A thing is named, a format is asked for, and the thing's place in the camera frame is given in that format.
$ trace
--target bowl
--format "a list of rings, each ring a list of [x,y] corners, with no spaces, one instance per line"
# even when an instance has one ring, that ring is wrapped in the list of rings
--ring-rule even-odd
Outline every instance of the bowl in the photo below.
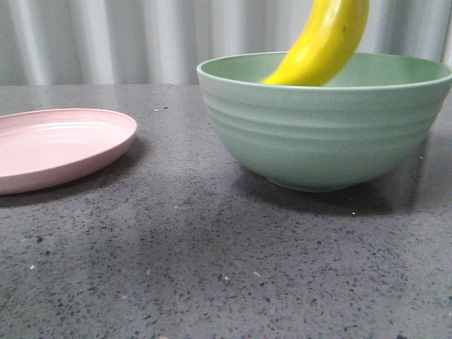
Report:
[[[336,191],[393,169],[426,138],[452,84],[445,64],[364,53],[325,86],[258,83],[284,56],[227,56],[197,73],[231,155],[297,191]]]

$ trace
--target banana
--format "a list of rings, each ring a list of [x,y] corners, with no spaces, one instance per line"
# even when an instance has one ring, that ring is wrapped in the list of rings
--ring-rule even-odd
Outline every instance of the banana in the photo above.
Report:
[[[320,86],[347,64],[369,17],[370,0],[314,0],[308,23],[276,71],[261,83]]]

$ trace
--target plate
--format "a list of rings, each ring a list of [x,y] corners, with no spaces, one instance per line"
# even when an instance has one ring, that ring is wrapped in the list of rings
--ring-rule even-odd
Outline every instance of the plate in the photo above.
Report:
[[[44,189],[107,166],[131,145],[128,115],[105,109],[46,109],[0,117],[0,194]]]

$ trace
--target white curtain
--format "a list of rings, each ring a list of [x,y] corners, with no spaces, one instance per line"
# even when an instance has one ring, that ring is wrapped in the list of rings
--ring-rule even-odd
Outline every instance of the white curtain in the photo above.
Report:
[[[288,50],[313,0],[0,0],[0,85],[197,83],[196,65]],[[359,51],[452,64],[452,0],[371,0]]]

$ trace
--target gray speckled countertop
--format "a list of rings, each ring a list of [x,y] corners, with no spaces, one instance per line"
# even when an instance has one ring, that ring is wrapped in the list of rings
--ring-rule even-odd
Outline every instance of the gray speckled countertop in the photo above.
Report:
[[[139,127],[99,172],[0,196],[0,338],[452,338],[450,104],[391,173],[307,194],[239,165],[196,85],[1,87],[0,114]]]

